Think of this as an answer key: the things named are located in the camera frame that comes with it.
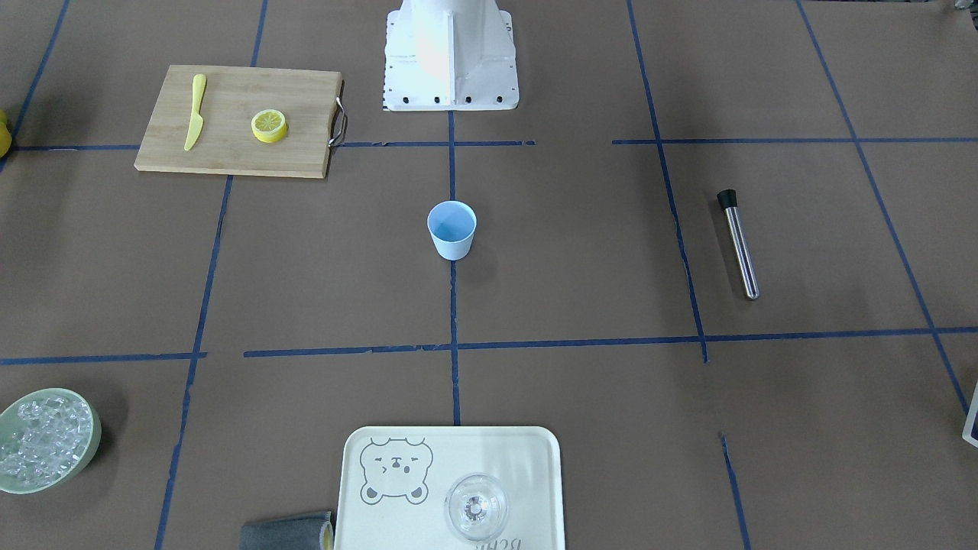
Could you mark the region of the yellow plastic knife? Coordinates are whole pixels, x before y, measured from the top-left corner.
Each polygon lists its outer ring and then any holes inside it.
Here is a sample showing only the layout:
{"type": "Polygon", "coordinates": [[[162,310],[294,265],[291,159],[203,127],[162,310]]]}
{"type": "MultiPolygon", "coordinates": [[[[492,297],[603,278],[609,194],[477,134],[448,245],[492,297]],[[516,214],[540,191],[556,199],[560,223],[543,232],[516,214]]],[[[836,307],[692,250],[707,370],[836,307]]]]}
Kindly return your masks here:
{"type": "Polygon", "coordinates": [[[191,114],[189,114],[188,128],[186,129],[186,139],[183,150],[189,152],[198,143],[199,136],[202,134],[205,119],[200,114],[203,98],[205,98],[207,76],[205,73],[197,73],[191,83],[191,114]]]}

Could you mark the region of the light blue cup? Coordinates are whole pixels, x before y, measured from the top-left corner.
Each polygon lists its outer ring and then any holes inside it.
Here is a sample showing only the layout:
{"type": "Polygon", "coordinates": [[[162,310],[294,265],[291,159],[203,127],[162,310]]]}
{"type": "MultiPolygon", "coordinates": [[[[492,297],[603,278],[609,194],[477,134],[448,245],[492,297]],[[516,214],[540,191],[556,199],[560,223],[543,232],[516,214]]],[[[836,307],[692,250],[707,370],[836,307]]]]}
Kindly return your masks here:
{"type": "Polygon", "coordinates": [[[440,257],[457,261],[471,250],[478,217],[467,203],[444,201],[430,209],[426,225],[440,257]]]}

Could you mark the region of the clear wine glass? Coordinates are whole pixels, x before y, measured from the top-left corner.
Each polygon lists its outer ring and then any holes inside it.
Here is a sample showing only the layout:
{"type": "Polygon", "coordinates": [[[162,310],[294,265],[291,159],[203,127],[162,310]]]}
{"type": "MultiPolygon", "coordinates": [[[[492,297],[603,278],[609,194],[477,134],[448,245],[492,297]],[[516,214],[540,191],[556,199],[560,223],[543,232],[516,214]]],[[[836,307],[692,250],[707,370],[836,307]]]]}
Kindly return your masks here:
{"type": "Polygon", "coordinates": [[[509,522],[509,494],[499,478],[468,474],[455,481],[444,501],[447,525],[468,542],[498,539],[509,522]]]}

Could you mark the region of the whole yellow lemon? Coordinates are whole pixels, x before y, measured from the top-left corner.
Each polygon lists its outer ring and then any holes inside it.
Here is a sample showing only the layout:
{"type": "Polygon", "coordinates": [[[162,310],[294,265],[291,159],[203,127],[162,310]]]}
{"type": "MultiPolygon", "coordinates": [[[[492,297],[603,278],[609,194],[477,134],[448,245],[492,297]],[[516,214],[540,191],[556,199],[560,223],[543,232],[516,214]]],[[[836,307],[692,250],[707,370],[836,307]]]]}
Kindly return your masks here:
{"type": "Polygon", "coordinates": [[[1,109],[0,111],[0,159],[9,154],[13,146],[13,135],[11,135],[11,130],[9,128],[9,118],[6,112],[1,109]]]}

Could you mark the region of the bamboo cutting board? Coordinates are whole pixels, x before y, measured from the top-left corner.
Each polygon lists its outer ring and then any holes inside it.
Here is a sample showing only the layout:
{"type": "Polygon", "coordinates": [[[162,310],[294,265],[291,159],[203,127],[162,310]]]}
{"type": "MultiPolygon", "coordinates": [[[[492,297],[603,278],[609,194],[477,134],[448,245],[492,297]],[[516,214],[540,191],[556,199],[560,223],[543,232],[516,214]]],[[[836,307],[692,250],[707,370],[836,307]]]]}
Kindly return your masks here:
{"type": "Polygon", "coordinates": [[[345,132],[338,103],[342,85],[341,73],[321,70],[169,66],[134,166],[143,172],[322,179],[332,145],[345,132]],[[198,143],[185,152],[197,73],[207,76],[200,108],[205,125],[198,143]],[[284,113],[289,133],[266,144],[252,136],[251,119],[269,108],[284,113]]]}

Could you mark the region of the cream bear tray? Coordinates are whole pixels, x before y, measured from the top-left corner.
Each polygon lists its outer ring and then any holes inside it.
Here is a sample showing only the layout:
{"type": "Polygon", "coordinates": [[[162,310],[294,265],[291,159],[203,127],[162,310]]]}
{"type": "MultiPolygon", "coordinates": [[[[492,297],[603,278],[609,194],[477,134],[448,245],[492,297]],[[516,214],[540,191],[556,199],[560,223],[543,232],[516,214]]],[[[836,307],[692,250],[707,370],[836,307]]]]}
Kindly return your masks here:
{"type": "Polygon", "coordinates": [[[336,549],[563,549],[558,439],[541,427],[363,427],[347,438],[336,549]],[[499,478],[509,522],[498,539],[453,535],[444,501],[456,480],[499,478]]]}

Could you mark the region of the green bowl of ice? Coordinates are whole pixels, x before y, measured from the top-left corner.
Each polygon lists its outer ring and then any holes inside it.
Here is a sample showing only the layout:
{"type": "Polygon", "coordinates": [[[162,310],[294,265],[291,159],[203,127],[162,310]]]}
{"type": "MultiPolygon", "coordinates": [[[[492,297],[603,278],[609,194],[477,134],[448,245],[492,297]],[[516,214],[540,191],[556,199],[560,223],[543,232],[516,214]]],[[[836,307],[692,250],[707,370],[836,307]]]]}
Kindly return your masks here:
{"type": "Polygon", "coordinates": [[[93,459],[101,436],[100,415],[76,391],[23,396],[1,416],[1,490],[25,495],[66,483],[93,459]]]}

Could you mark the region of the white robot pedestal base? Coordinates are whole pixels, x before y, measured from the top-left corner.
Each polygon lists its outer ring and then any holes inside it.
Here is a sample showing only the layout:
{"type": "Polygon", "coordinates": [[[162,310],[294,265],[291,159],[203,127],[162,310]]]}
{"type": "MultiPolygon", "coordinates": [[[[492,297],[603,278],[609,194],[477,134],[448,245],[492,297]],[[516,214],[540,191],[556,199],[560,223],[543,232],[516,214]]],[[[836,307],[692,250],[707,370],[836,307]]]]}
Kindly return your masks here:
{"type": "Polygon", "coordinates": [[[385,25],[382,108],[509,111],[520,104],[513,19],[495,1],[404,1],[385,25]]]}

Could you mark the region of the yellow lemon slice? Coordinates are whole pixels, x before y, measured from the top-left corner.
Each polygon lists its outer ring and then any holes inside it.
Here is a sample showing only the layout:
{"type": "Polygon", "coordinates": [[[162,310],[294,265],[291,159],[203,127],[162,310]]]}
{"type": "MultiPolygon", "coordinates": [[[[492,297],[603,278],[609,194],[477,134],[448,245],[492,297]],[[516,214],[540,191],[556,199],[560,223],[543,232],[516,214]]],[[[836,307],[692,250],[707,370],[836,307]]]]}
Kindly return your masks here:
{"type": "Polygon", "coordinates": [[[262,143],[276,143],[289,133],[289,122],[279,109],[263,109],[252,116],[251,132],[262,143]]]}

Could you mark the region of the grey folded cloth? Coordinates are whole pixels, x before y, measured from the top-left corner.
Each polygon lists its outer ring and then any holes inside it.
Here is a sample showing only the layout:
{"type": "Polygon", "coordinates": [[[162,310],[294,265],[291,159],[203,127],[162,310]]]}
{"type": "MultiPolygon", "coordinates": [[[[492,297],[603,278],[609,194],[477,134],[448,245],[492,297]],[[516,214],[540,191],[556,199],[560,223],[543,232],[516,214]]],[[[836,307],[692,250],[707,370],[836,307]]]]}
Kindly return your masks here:
{"type": "Polygon", "coordinates": [[[332,549],[333,515],[329,510],[245,523],[238,549],[332,549]]]}

